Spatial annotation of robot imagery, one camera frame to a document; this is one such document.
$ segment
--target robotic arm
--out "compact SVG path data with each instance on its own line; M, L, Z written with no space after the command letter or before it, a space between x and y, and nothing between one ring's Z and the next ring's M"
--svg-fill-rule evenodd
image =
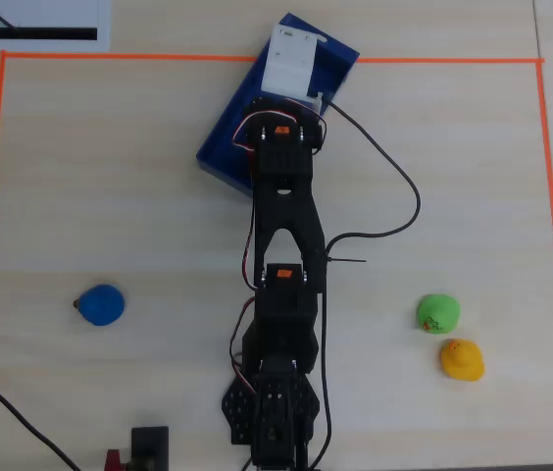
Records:
M283 114L268 112L274 109ZM250 115L256 293L239 368L250 388L235 378L222 408L231 442L250 445L255 466L306 471L307 444L320 410L307 374L318 356L314 324L318 294L327 284L325 235L312 195L313 151L322 147L323 132L317 115L288 100L256 98ZM265 266L279 229L291 232L302 264Z

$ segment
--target green ball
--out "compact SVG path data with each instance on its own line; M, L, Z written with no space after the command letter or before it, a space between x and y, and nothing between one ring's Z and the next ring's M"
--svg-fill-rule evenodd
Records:
M460 303L446 294L429 294L416 311L418 325L430 334L448 334L457 327Z

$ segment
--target yellow rubber duck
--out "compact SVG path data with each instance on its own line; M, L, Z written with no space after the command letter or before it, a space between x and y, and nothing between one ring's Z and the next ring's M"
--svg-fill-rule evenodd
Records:
M454 380L477 381L485 366L479 347L470 340L450 340L440 351L442 368Z

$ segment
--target black cable tie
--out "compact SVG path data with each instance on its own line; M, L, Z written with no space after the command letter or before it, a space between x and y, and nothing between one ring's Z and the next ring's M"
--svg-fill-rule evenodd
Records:
M364 260L361 258L334 258L334 257L327 257L327 262L357 262L357 263L366 263L368 260Z

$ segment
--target blue ball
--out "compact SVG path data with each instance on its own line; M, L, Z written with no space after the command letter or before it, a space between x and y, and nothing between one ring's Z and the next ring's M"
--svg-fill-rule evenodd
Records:
M124 312L124 297L111 285L98 285L85 291L74 307L94 326L108 326Z

